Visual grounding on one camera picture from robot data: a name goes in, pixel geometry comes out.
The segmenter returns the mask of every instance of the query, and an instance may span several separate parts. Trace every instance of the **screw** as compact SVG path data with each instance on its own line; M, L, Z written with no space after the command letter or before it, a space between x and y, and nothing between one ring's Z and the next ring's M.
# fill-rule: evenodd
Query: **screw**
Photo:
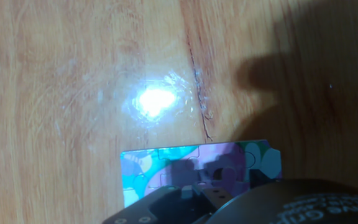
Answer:
M148 223L149 221L151 221L150 217L142 217L139 219L140 223Z
M124 223L127 223L127 220L125 218L119 218L114 223L115 224L124 224Z

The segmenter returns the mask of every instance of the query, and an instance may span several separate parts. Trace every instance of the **black device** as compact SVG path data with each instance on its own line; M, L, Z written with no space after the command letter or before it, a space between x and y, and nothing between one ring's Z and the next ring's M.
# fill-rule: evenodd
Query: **black device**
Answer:
M233 198L200 181L165 186L108 218L103 224L358 223L358 189L327 180L269 179L251 170L251 190Z

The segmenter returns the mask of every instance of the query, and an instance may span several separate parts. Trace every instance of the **wood grain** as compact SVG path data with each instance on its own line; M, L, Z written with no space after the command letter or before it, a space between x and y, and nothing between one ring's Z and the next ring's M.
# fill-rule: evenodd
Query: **wood grain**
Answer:
M358 0L0 0L0 223L101 223L122 151L245 139L358 187Z

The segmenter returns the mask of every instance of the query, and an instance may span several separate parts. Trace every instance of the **colorful card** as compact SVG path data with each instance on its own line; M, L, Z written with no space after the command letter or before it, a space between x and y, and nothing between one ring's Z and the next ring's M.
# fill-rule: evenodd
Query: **colorful card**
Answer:
M260 140L123 152L125 207L165 185L192 185L200 181L199 170L235 197L249 190L249 169L281 178L280 151Z

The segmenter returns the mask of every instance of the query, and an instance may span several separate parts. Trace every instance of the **wooden table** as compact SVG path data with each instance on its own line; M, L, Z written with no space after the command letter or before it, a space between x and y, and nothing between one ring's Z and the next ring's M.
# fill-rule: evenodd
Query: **wooden table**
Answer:
M358 0L0 0L0 223L101 223L122 151L245 139L358 187Z

